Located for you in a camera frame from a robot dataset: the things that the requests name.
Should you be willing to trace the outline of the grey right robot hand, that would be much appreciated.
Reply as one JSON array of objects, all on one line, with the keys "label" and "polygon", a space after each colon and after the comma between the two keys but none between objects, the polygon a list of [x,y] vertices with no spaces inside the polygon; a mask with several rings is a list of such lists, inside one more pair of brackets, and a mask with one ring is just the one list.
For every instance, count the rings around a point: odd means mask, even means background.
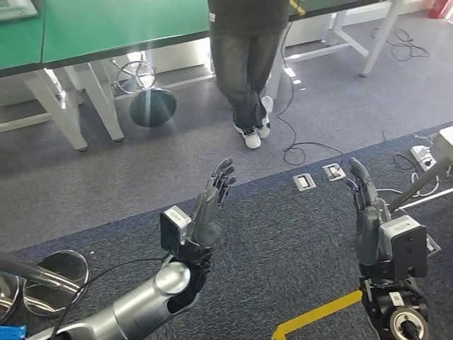
[{"label": "grey right robot hand", "polygon": [[350,167],[355,177],[347,180],[357,211],[355,249],[360,264],[372,266],[380,261],[380,226],[390,221],[391,215],[364,165],[352,157]]}]

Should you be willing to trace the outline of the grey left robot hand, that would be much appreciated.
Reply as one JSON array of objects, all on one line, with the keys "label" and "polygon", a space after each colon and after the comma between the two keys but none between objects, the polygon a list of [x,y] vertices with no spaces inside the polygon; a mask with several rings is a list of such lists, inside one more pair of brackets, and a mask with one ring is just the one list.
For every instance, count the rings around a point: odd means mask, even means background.
[{"label": "grey left robot hand", "polygon": [[210,248],[221,238],[225,199],[236,182],[234,171],[234,160],[228,157],[218,164],[208,178],[205,189],[197,196],[192,211],[191,242]]}]

